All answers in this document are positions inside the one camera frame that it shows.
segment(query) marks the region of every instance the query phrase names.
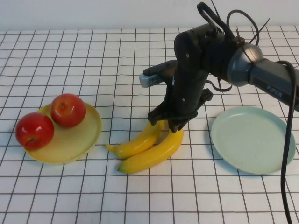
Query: cable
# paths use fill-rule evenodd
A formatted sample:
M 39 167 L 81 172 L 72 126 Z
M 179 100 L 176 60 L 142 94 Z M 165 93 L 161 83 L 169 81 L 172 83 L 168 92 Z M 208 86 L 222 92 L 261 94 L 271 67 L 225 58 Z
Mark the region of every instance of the cable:
M 225 22 L 223 22 L 220 19 L 220 17 L 218 17 L 206 3 L 204 2 L 199 3 L 197 5 L 197 10 L 200 13 L 200 15 L 210 24 L 214 32 L 217 31 L 217 28 L 216 25 L 213 23 L 213 21 L 216 22 L 223 29 L 225 33 L 225 38 L 233 39 L 235 37 L 233 32 L 225 24 Z
M 231 12 L 229 12 L 229 14 L 227 16 L 227 22 L 225 24 L 220 19 L 216 7 L 215 7 L 215 9 L 216 9 L 217 15 L 203 2 L 201 2 L 197 5 L 197 9 L 198 9 L 199 13 L 201 14 L 201 16 L 211 25 L 214 32 L 216 32 L 216 30 L 217 30 L 216 25 L 207 16 L 207 14 L 223 29 L 223 31 L 225 33 L 226 40 L 227 39 L 232 39 L 232 38 L 235 37 L 233 32 L 231 31 L 231 29 L 229 28 L 230 16 L 233 13 L 240 13 L 240 14 L 246 16 L 252 22 L 252 24 L 253 24 L 253 26 L 255 27 L 255 30 L 256 30 L 256 35 L 252 38 L 252 40 L 249 43 L 251 43 L 256 37 L 256 44 L 255 44 L 256 46 L 258 45 L 259 40 L 260 40 L 259 33 L 261 32 L 261 30 L 265 27 L 265 25 L 269 21 L 269 19 L 268 19 L 266 21 L 266 23 L 263 25 L 263 27 L 260 30 L 258 30 L 257 25 L 253 21 L 253 19 L 248 14 L 246 14 L 245 12 L 243 12 L 241 10 L 236 9 L 236 10 L 232 10 Z M 240 40 L 240 35 L 239 35 L 238 30 L 237 30 L 237 36 Z M 242 46 L 241 46 L 241 48 L 242 48 L 243 52 L 245 53 L 245 55 L 247 56 L 247 58 L 252 63 L 252 60 L 248 57 L 248 55 L 246 54 L 244 48 Z M 285 210 L 285 216 L 286 216 L 288 224 L 292 224 L 292 219 L 291 219 L 289 206 L 288 206 L 288 202 L 287 202 L 287 197 L 286 197 L 286 192 L 285 192 L 285 174 L 286 174 L 286 166 L 287 166 L 288 154 L 289 154 L 290 138 L 291 138 L 291 133 L 292 133 L 292 120 L 293 120 L 293 114 L 294 114 L 294 107 L 295 107 L 295 103 L 296 103 L 297 80 L 296 80 L 295 68 L 291 63 L 289 63 L 287 61 L 278 61 L 277 63 L 285 65 L 286 69 L 288 70 L 288 74 L 290 76 L 291 84 L 292 84 L 292 101 L 291 101 L 290 106 L 289 106 L 288 119 L 287 119 L 286 130 L 285 130 L 285 144 L 284 144 L 284 151 L 283 151 L 283 158 L 282 158 L 282 165 L 281 165 L 281 174 L 280 174 L 280 188 L 281 188 L 281 196 L 282 196 L 282 201 L 283 201 L 284 210 Z M 211 81 L 209 81 L 209 80 L 206 81 L 206 83 L 212 84 L 213 88 L 216 89 L 217 91 L 228 91 L 232 87 L 231 86 L 230 88 L 223 90 L 223 89 L 221 89 L 219 79 L 218 79 L 218 82 L 219 82 L 219 87 L 220 88 L 215 87 L 214 84 Z
M 232 10 L 228 13 L 228 16 L 226 18 L 226 25 L 229 27 L 229 19 L 230 19 L 230 16 L 233 14 L 233 13 L 240 13 L 242 15 L 244 15 L 247 19 L 250 20 L 250 22 L 252 23 L 252 25 L 254 26 L 254 28 L 256 29 L 256 46 L 258 45 L 258 43 L 260 42 L 260 35 L 259 35 L 259 30 L 258 30 L 258 27 L 256 25 L 256 23 L 253 21 L 253 19 L 245 12 L 243 12 L 242 10 L 239 10 L 239 9 L 235 9 L 235 10 Z
M 289 63 L 287 61 L 278 61 L 277 63 L 286 65 L 286 69 L 289 72 L 289 76 L 290 76 L 291 84 L 292 84 L 292 103 L 290 104 L 290 107 L 289 107 L 288 121 L 286 124 L 285 147 L 284 147 L 284 153 L 283 153 L 282 165 L 281 165 L 281 174 L 280 174 L 280 188 L 281 188 L 282 201 L 283 201 L 284 209 L 285 209 L 285 216 L 288 221 L 288 224 L 292 224 L 292 219 L 290 216 L 289 206 L 288 206 L 286 192 L 285 192 L 285 173 L 286 173 L 286 166 L 287 166 L 287 160 L 288 160 L 288 154 L 289 154 L 294 107 L 295 107 L 295 102 L 296 102 L 297 80 L 296 80 L 296 75 L 295 75 L 296 74 L 295 68 L 293 67 L 293 65 L 291 63 Z

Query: table surface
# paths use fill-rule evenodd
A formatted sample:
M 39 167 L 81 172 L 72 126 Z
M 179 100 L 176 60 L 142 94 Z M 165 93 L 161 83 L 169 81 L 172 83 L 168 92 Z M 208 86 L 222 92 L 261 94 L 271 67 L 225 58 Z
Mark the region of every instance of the table surface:
M 251 105 L 286 121 L 288 106 L 254 86 L 233 87 L 199 109 L 179 150 L 134 175 L 104 144 L 141 132 L 165 85 L 142 88 L 138 75 L 175 59 L 173 40 L 189 28 L 8 31 L 0 33 L 0 223 L 5 224 L 286 224 L 279 172 L 249 175 L 228 165 L 211 143 L 214 119 Z M 238 27 L 250 40 L 252 27 Z M 299 26 L 267 26 L 259 46 L 270 60 L 299 60 Z M 217 83 L 213 76 L 209 80 Z M 229 84 L 222 82 L 222 87 Z M 85 156 L 47 165 L 25 154 L 14 136 L 19 118 L 61 93 L 95 106 L 101 137 Z M 299 142 L 299 115 L 293 134 Z M 299 154 L 287 168 L 291 217 L 299 223 Z

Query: apple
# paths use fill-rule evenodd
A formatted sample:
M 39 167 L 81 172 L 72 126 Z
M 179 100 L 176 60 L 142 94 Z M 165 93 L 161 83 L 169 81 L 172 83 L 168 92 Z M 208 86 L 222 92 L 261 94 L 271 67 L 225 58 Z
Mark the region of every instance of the apple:
M 38 112 L 26 114 L 15 127 L 17 141 L 28 150 L 37 150 L 48 145 L 53 136 L 52 120 L 47 115 Z
M 58 125 L 67 128 L 74 127 L 85 118 L 86 105 L 80 97 L 64 93 L 52 101 L 50 114 Z

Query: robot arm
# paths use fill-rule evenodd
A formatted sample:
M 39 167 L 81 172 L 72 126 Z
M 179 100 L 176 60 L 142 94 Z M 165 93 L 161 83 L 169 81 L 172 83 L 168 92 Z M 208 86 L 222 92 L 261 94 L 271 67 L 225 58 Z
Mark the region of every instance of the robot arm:
M 165 119 L 176 132 L 195 118 L 197 110 L 213 97 L 204 89 L 209 74 L 234 86 L 254 85 L 286 105 L 292 102 L 287 68 L 265 59 L 258 46 L 243 38 L 227 38 L 220 29 L 205 24 L 178 34 L 174 51 L 176 60 L 148 68 L 139 77 L 143 87 L 167 85 L 164 101 L 148 114 L 152 124 Z M 299 111 L 296 98 L 295 110 Z

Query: banana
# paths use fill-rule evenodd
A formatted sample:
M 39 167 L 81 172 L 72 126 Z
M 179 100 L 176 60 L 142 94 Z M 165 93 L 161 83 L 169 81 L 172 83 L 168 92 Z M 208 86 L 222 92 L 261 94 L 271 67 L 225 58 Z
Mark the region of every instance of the banana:
M 158 145 L 145 152 L 126 159 L 119 167 L 122 173 L 136 173 L 155 166 L 172 156 L 182 144 L 184 131 L 172 133 L 169 130 L 167 137 Z
M 127 159 L 151 148 L 160 136 L 164 127 L 164 121 L 158 121 L 154 126 L 147 123 L 143 131 L 133 140 L 122 143 L 118 146 L 105 145 L 109 152 L 114 153 L 120 159 Z

